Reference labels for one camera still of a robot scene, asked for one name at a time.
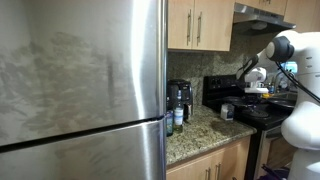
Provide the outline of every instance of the oven handle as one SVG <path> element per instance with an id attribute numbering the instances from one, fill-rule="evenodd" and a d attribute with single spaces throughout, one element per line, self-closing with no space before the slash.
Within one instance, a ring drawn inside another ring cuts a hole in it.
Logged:
<path id="1" fill-rule="evenodd" d="M 279 137 L 282 137 L 281 126 L 267 132 L 267 134 L 266 134 L 267 139 L 279 138 Z"/>

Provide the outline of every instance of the oven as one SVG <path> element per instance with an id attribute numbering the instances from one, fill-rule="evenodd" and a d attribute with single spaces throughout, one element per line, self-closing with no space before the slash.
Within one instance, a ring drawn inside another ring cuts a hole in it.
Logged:
<path id="1" fill-rule="evenodd" d="M 202 104 L 220 112 L 222 104 L 231 103 L 235 106 L 234 119 L 257 129 L 251 136 L 245 173 L 245 179 L 251 180 L 265 174 L 263 164 L 270 168 L 287 165 L 295 150 L 281 135 L 281 123 L 291 112 L 273 108 L 256 94 L 247 96 L 244 86 L 235 75 L 206 76 Z"/>

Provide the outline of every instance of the refrigerator door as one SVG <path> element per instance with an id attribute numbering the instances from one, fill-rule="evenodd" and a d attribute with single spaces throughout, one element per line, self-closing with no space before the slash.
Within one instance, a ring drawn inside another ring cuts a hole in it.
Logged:
<path id="1" fill-rule="evenodd" d="M 0 179 L 165 179 L 163 122 L 0 154 Z"/>
<path id="2" fill-rule="evenodd" d="M 164 114 L 165 1 L 1 0 L 0 146 Z"/>

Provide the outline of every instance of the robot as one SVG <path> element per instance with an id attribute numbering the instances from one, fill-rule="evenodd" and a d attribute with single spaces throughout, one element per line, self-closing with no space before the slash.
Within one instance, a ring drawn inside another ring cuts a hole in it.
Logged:
<path id="1" fill-rule="evenodd" d="M 239 69 L 237 78 L 250 83 L 245 92 L 265 92 L 259 88 L 259 83 L 265 80 L 265 70 L 252 68 L 257 62 L 260 64 L 260 61 L 269 60 L 275 61 L 279 68 L 280 63 L 288 60 L 298 65 L 296 77 L 299 81 L 286 74 L 298 86 L 297 103 L 281 126 L 285 140 L 299 148 L 294 155 L 288 179 L 319 180 L 320 32 L 297 33 L 289 30 L 279 33 L 264 50 Z"/>

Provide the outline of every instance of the backsplash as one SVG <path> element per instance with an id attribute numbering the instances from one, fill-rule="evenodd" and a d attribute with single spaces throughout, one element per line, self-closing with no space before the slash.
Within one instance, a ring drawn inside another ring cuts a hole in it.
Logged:
<path id="1" fill-rule="evenodd" d="M 229 52 L 168 52 L 167 78 L 185 79 L 193 88 L 194 105 L 202 104 L 203 77 L 235 74 L 249 55 L 250 38 L 232 34 Z"/>

